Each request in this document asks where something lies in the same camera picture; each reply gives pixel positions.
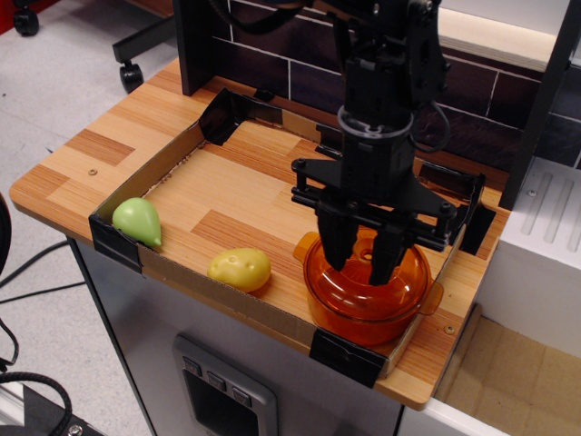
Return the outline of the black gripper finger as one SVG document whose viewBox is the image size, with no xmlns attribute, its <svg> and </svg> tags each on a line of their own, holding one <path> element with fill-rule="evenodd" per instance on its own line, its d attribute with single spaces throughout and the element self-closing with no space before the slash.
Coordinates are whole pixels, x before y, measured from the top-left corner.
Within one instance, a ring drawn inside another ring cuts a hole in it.
<svg viewBox="0 0 581 436">
<path fill-rule="evenodd" d="M 328 264 L 341 271 L 352 255 L 359 225 L 345 204 L 319 200 L 316 207 L 320 239 Z"/>
<path fill-rule="evenodd" d="M 387 284 L 413 244 L 414 236 L 407 225 L 388 223 L 381 226 L 373 241 L 369 284 Z"/>
</svg>

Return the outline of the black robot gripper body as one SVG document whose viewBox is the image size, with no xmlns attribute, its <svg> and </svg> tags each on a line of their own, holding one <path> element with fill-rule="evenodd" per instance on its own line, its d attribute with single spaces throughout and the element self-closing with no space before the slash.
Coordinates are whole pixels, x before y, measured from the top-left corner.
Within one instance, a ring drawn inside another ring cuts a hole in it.
<svg viewBox="0 0 581 436">
<path fill-rule="evenodd" d="M 414 116 L 403 114 L 370 123 L 341 108 L 340 157 L 336 160 L 295 160 L 293 200 L 314 209 L 319 200 L 345 204 L 359 225 L 377 231 L 404 224 L 414 244 L 443 251 L 455 206 L 422 186 L 413 173 L 416 144 L 411 136 Z"/>
</svg>

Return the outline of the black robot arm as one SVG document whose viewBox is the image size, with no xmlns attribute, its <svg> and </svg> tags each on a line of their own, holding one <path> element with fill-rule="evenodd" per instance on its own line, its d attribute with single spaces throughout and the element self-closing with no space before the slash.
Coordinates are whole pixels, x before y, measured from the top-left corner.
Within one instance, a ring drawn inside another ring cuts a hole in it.
<svg viewBox="0 0 581 436">
<path fill-rule="evenodd" d="M 318 1 L 333 20 L 344 102 L 334 160 L 298 159 L 294 202 L 318 218 L 328 264 L 341 270 L 360 228 L 375 231 L 369 283 L 389 282 L 415 244 L 443 250 L 456 209 L 414 172 L 417 114 L 435 105 L 449 64 L 435 1 Z"/>
</svg>

